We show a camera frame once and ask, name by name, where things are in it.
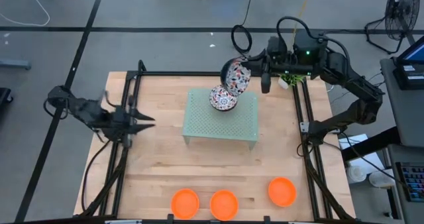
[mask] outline white paper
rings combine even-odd
[[[351,145],[353,147],[355,147],[354,144],[356,144],[358,142],[361,142],[361,141],[364,141],[366,139],[368,139],[368,137],[365,134],[356,135],[356,136],[353,136],[353,137],[349,137],[349,141],[350,141],[350,143],[351,143]],[[350,147],[349,146],[349,143],[346,140],[346,138],[339,139],[339,144],[340,144],[340,147],[342,149],[345,149],[345,148]],[[380,169],[382,169],[382,170],[385,169],[383,167],[382,161],[378,158],[378,155],[375,152],[373,152],[372,154],[367,154],[366,156],[364,156],[364,158],[366,160],[368,160],[369,162],[373,163],[375,166],[379,167]],[[370,174],[372,172],[378,171],[375,167],[371,166],[371,164],[365,162],[361,158],[357,158],[355,160],[351,160],[349,162],[349,164],[351,166],[361,166],[367,174]]]

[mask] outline yellow cable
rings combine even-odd
[[[302,9],[301,9],[301,11],[300,11],[300,13],[299,13],[299,19],[302,17],[302,14],[303,14],[303,11],[305,10],[305,8],[306,8],[306,3],[307,3],[307,0],[305,0],[304,2],[303,2],[303,5],[302,5]],[[297,30],[297,23],[295,23],[294,24],[294,29],[293,29],[293,37],[291,38],[291,50],[293,51],[293,45],[294,45],[294,38],[295,38],[295,36],[296,36],[296,30]]]

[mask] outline electric fan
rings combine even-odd
[[[393,54],[399,51],[402,40],[413,30],[417,22],[419,12],[419,0],[387,0],[386,11],[382,19],[372,21],[365,26],[366,41],[377,48]],[[399,41],[396,51],[389,51],[382,46],[374,43],[370,39],[370,33],[384,21],[386,34],[389,38]],[[377,24],[372,30],[368,29],[370,25]]]

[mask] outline computer monitor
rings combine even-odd
[[[424,64],[424,36],[412,44],[397,60],[400,64]]]

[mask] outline keyboard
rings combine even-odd
[[[410,187],[403,189],[407,200],[424,202],[424,162],[396,162],[396,168],[401,181]]]

